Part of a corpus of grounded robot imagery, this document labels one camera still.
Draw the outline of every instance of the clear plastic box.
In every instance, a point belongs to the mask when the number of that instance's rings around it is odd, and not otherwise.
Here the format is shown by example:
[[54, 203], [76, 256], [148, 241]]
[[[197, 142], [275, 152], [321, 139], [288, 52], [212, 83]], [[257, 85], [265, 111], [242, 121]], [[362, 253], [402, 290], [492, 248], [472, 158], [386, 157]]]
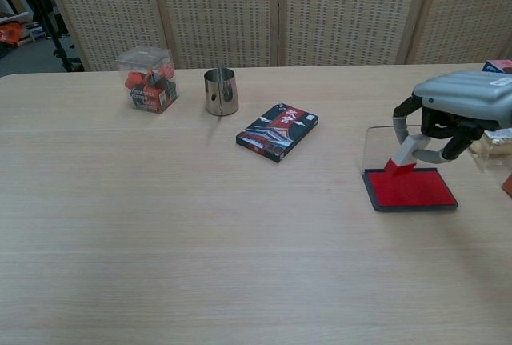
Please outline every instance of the clear plastic box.
[[162, 113], [178, 98], [170, 50], [137, 46], [120, 54], [117, 63], [133, 107]]

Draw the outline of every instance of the table surface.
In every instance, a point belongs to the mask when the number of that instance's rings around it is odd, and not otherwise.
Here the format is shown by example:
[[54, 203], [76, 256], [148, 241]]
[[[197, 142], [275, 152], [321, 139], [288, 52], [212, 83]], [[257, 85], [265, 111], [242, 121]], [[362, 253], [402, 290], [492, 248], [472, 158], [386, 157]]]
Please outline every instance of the table surface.
[[[0, 79], [0, 343], [512, 343], [512, 200], [468, 153], [455, 212], [380, 214], [369, 126], [480, 65], [237, 69], [240, 110], [179, 70], [162, 115], [118, 73]], [[320, 122], [279, 164], [234, 143], [276, 102]]]

